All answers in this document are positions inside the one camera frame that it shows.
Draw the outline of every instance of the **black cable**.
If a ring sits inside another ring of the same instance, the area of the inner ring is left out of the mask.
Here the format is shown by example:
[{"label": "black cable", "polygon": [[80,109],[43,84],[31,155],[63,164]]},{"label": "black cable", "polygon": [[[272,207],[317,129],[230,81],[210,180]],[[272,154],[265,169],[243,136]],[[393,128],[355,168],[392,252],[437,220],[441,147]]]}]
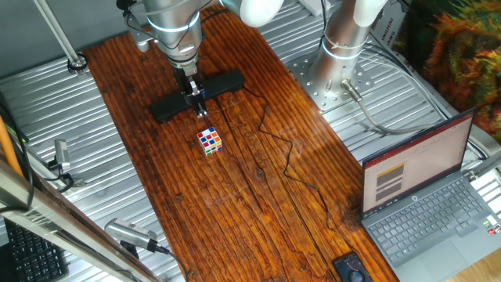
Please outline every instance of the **black cable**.
[{"label": "black cable", "polygon": [[321,48],[321,47],[322,47],[323,37],[325,36],[325,33],[326,33],[326,28],[327,28],[326,6],[325,6],[325,4],[324,4],[323,0],[320,0],[320,4],[322,5],[323,30],[322,30],[322,36],[320,37],[319,48]]},{"label": "black cable", "polygon": [[28,212],[29,210],[27,208],[21,208],[21,207],[5,207],[5,208],[0,208],[0,214],[4,212]]},{"label": "black cable", "polygon": [[323,2],[324,0],[320,0],[322,4],[322,15],[323,15],[323,31],[326,31],[327,28],[327,15],[326,15],[326,4]]},{"label": "black cable", "polygon": [[273,138],[277,138],[279,140],[282,140],[284,141],[285,143],[288,143],[289,144],[289,153],[287,153],[287,160],[286,160],[286,165],[285,165],[285,168],[283,169],[282,173],[285,177],[287,177],[288,179],[292,179],[294,181],[297,181],[299,183],[302,183],[303,185],[305,185],[306,187],[310,188],[310,189],[313,189],[314,191],[316,191],[316,193],[319,195],[320,197],[320,200],[322,201],[322,204],[323,204],[323,209],[324,209],[324,212],[326,213],[326,226],[327,226],[327,229],[334,232],[334,233],[337,233],[339,235],[341,235],[341,237],[343,238],[343,240],[346,242],[346,244],[349,246],[349,248],[352,250],[352,251],[355,251],[355,250],[358,250],[356,248],[353,248],[353,246],[349,243],[348,239],[346,238],[346,236],[344,234],[342,234],[341,232],[339,232],[339,229],[340,227],[346,222],[346,219],[348,219],[349,217],[349,213],[350,212],[353,212],[353,211],[356,211],[356,208],[348,208],[346,211],[344,211],[344,214],[341,214],[341,211],[340,211],[340,218],[341,218],[341,221],[335,226],[335,227],[331,227],[330,226],[330,212],[329,212],[329,209],[327,207],[327,203],[322,195],[322,193],[320,192],[320,189],[317,188],[316,186],[313,186],[312,184],[310,183],[306,183],[305,181],[301,180],[301,179],[297,179],[297,178],[294,178],[290,175],[287,174],[287,169],[289,168],[290,166],[290,154],[292,153],[292,149],[294,148],[294,144],[292,143],[292,141],[288,140],[288,139],[284,139],[283,137],[280,137],[280,136],[277,136],[275,134],[272,134],[271,132],[267,132],[265,130],[262,129],[262,125],[264,124],[265,122],[265,118],[266,118],[266,114],[269,110],[269,101],[268,99],[266,99],[266,97],[264,96],[259,96],[259,95],[256,95],[254,92],[252,92],[250,89],[248,89],[247,87],[243,87],[244,90],[246,90],[247,92],[249,92],[252,96],[256,97],[256,98],[260,98],[260,99],[263,99],[265,102],[266,102],[266,107],[265,107],[265,112],[263,113],[263,116],[261,118],[261,123],[259,124],[258,126],[258,130],[262,133],[265,133]]},{"label": "black cable", "polygon": [[157,251],[162,252],[162,253],[164,253],[166,255],[170,255],[173,259],[175,259],[176,261],[178,261],[179,265],[182,267],[182,271],[185,272],[186,282],[189,282],[189,273],[186,270],[186,267],[185,267],[184,263],[182,263],[181,259],[179,259],[177,256],[175,256],[174,254],[172,254],[172,252],[169,251],[165,247],[161,247],[161,246],[157,245]]},{"label": "black cable", "polygon": [[169,47],[169,46],[167,46],[167,44],[165,44],[163,41],[161,41],[160,39],[156,38],[155,36],[153,36],[153,35],[151,35],[151,34],[149,34],[149,33],[145,32],[145,31],[143,31],[143,30],[141,30],[141,29],[138,29],[138,28],[135,28],[135,27],[131,26],[131,25],[128,23],[128,20],[129,20],[129,18],[130,18],[130,15],[132,15],[131,10],[130,10],[130,7],[129,7],[129,10],[128,10],[127,12],[125,12],[125,13],[127,13],[127,20],[126,20],[125,22],[127,23],[127,26],[128,26],[128,27],[130,27],[131,29],[133,29],[133,30],[135,30],[135,31],[138,31],[138,32],[141,32],[142,34],[146,34],[146,35],[150,36],[152,39],[157,40],[159,43],[161,43],[163,46],[165,46],[165,48],[167,48],[167,49],[169,49],[169,50],[174,50],[174,49],[178,48],[179,44],[181,44],[181,42],[182,42],[182,39],[184,39],[184,38],[185,38],[185,36],[188,34],[188,31],[189,31],[189,23],[191,23],[191,21],[193,20],[194,16],[195,16],[195,15],[196,15],[196,14],[197,14],[200,10],[202,10],[205,6],[209,5],[210,3],[211,3],[211,0],[209,0],[209,2],[207,2],[205,5],[201,6],[201,7],[200,7],[200,9],[198,9],[197,11],[195,11],[195,12],[191,15],[191,17],[189,18],[189,21],[188,21],[188,23],[187,23],[188,28],[186,28],[185,33],[182,35],[181,39],[179,39],[178,44],[176,44],[174,47]]},{"label": "black cable", "polygon": [[227,9],[224,9],[224,10],[214,10],[214,9],[205,9],[206,11],[210,11],[210,12],[213,12],[213,14],[211,14],[210,16],[207,16],[205,19],[203,19],[200,24],[204,24],[206,21],[212,19],[213,17],[215,16],[219,16],[219,15],[222,15],[224,13],[228,13],[229,11]]},{"label": "black cable", "polygon": [[63,178],[63,175],[61,174],[61,171],[59,171],[57,178],[54,179],[44,179],[45,181],[57,181]]},{"label": "black cable", "polygon": [[64,188],[62,188],[61,190],[58,190],[60,193],[64,193],[64,192],[68,191],[71,187],[73,187],[73,184],[74,184],[73,178],[71,177],[71,175],[69,173],[62,175],[62,177],[67,179],[68,183]]}]

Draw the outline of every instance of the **wooden tabletop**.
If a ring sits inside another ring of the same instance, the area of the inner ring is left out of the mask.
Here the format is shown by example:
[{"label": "wooden tabletop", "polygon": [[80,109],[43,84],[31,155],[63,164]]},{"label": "wooden tabletop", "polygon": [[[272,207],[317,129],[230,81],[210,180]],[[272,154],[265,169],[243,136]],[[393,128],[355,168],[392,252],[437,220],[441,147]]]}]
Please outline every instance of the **wooden tabletop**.
[{"label": "wooden tabletop", "polygon": [[[340,281],[332,261],[355,251],[374,281],[396,280],[356,218],[361,168],[316,105],[256,29],[228,14],[203,29],[203,76],[238,68],[255,96],[223,94],[202,119],[153,119],[149,105],[178,91],[156,47],[141,53],[126,34],[84,51],[190,279]],[[196,134],[211,126],[223,150],[206,157]]]}]

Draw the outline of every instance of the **gray cable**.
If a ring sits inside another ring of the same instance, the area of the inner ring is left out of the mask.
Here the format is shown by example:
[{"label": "gray cable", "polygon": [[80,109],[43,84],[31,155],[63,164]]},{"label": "gray cable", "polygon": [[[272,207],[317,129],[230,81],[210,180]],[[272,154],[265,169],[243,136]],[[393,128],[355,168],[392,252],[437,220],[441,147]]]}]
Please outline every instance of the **gray cable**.
[{"label": "gray cable", "polygon": [[370,113],[367,110],[366,105],[363,103],[363,101],[358,101],[357,104],[360,106],[360,109],[362,109],[362,112],[366,115],[366,117],[370,121],[370,123],[373,124],[374,127],[378,128],[379,130],[381,130],[384,133],[399,135],[399,134],[406,134],[406,133],[410,133],[410,132],[416,132],[416,131],[423,130],[423,129],[428,129],[428,128],[434,126],[434,125],[420,125],[420,126],[416,126],[416,127],[412,127],[412,128],[404,128],[404,129],[385,128],[383,125],[380,125],[379,123],[377,123],[377,121],[375,121],[373,119],[373,116],[370,115]]}]

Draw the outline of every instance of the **metal bracket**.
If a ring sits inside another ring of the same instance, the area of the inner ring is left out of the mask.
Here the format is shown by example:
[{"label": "metal bracket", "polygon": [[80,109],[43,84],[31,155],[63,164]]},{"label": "metal bracket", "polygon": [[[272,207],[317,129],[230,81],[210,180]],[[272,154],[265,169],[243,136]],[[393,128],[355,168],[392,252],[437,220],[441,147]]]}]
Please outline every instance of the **metal bracket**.
[{"label": "metal bracket", "polygon": [[124,17],[124,21],[125,21],[125,26],[131,33],[135,46],[141,52],[148,51],[148,49],[150,48],[150,46],[148,45],[148,41],[152,40],[153,36],[146,31],[142,31],[142,27],[139,24],[138,19],[131,13],[129,13],[127,16]]},{"label": "metal bracket", "polygon": [[[290,70],[292,76],[296,78],[296,81],[310,95],[319,107],[320,112],[323,113],[351,100],[351,97],[348,95],[348,92],[341,89],[341,86],[337,90],[333,87],[327,92],[325,88],[320,88],[318,85],[313,84],[310,78],[310,67],[315,60],[316,53],[314,52],[290,61],[287,69]],[[374,87],[374,81],[358,64],[355,66],[351,83],[359,93],[369,91]]]}]

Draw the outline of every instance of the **cable connector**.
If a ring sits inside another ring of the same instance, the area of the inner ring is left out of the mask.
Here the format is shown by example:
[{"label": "cable connector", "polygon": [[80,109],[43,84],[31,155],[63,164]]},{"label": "cable connector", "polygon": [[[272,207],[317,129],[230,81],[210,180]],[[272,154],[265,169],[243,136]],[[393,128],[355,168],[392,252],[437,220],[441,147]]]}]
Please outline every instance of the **cable connector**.
[{"label": "cable connector", "polygon": [[353,87],[353,85],[351,85],[351,82],[348,79],[344,79],[341,82],[341,88],[348,91],[355,103],[359,103],[363,100],[363,98],[360,96],[360,93],[355,89],[355,87]]}]

